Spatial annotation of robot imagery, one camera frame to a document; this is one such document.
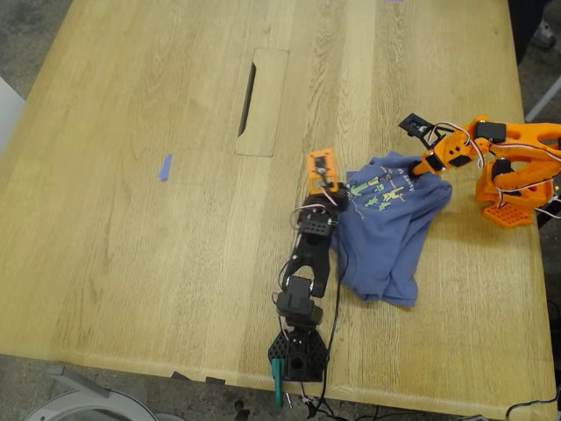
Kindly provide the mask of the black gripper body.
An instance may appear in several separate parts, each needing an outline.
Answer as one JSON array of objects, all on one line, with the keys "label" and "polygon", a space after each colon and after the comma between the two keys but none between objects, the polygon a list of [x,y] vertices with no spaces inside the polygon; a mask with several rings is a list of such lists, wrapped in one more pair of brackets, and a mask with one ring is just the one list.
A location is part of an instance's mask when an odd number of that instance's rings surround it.
[{"label": "black gripper body", "polygon": [[337,208],[303,209],[300,206],[292,212],[292,227],[300,234],[329,237],[337,223]]}]

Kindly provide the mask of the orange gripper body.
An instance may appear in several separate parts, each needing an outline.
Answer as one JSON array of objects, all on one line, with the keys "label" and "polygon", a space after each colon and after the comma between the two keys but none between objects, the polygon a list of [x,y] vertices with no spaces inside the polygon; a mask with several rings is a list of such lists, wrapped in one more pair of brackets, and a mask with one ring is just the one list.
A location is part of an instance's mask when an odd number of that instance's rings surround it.
[{"label": "orange gripper body", "polygon": [[446,136],[436,140],[427,151],[434,153],[431,164],[439,171],[463,167],[477,157],[472,143],[465,142],[465,134],[461,131],[448,132]]}]

